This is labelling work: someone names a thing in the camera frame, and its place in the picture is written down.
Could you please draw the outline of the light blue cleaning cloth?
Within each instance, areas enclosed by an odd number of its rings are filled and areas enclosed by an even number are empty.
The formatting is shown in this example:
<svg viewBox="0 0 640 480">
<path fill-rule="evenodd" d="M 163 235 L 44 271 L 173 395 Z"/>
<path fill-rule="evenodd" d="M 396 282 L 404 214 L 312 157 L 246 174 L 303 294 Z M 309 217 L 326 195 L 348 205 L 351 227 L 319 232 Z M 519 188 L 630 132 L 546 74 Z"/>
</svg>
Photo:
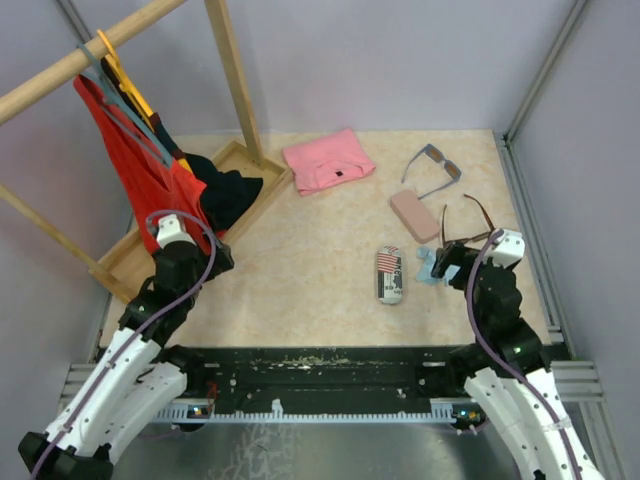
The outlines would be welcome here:
<svg viewBox="0 0 640 480">
<path fill-rule="evenodd" d="M 417 249 L 417 257 L 422 261 L 422 264 L 416 274 L 416 280 L 426 285 L 439 283 L 449 285 L 460 270 L 458 266 L 451 265 L 446 269 L 442 278 L 436 278 L 432 275 L 432 270 L 436 263 L 436 251 L 427 246 L 420 246 Z"/>
</svg>

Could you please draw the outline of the pink glasses case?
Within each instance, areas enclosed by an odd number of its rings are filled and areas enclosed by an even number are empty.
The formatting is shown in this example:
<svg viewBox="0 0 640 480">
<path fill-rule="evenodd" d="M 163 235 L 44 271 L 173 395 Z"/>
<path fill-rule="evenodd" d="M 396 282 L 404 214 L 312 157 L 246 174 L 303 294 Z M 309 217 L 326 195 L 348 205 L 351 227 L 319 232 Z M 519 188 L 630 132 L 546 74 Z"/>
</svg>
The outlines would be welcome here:
<svg viewBox="0 0 640 480">
<path fill-rule="evenodd" d="M 420 244 L 436 239 L 440 225 L 412 190 L 403 190 L 390 198 L 390 207 L 412 237 Z"/>
</svg>

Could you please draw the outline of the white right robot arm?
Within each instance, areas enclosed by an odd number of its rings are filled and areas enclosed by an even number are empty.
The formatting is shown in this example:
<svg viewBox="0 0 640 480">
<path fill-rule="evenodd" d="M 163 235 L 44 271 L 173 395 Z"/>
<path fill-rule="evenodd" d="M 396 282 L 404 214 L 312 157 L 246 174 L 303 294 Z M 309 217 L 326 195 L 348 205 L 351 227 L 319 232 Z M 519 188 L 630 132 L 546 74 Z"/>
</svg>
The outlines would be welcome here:
<svg viewBox="0 0 640 480">
<path fill-rule="evenodd" d="M 496 230 L 479 248 L 450 241 L 431 276 L 463 293 L 473 343 L 447 362 L 448 387 L 469 395 L 500 435 L 523 479 L 600 479 L 561 400 L 544 346 L 521 315 L 515 266 L 524 241 Z"/>
</svg>

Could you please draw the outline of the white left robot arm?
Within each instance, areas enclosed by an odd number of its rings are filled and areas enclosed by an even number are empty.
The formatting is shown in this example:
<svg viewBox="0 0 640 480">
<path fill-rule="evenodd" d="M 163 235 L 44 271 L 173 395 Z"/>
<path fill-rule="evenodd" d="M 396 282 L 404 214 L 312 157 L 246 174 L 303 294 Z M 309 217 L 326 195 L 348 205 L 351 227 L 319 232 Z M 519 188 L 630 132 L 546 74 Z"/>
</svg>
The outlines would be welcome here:
<svg viewBox="0 0 640 480">
<path fill-rule="evenodd" d="M 127 304 L 104 354 L 80 390 L 42 433 L 18 451 L 33 479 L 109 479 L 126 448 L 156 414 L 208 384 L 202 357 L 167 342 L 186 321 L 203 283 L 234 267 L 231 249 L 212 255 L 174 240 L 153 255 L 155 272 Z"/>
</svg>

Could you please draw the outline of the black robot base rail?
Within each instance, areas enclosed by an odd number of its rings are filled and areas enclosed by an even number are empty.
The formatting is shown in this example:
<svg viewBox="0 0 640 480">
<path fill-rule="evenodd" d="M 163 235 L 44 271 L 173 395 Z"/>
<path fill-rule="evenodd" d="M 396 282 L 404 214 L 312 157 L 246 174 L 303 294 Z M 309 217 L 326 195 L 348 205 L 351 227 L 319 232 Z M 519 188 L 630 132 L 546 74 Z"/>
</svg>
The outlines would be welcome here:
<svg viewBox="0 0 640 480">
<path fill-rule="evenodd" d="M 203 383 L 151 422 L 470 426 L 488 419 L 450 377 L 461 347 L 189 348 L 204 361 Z"/>
</svg>

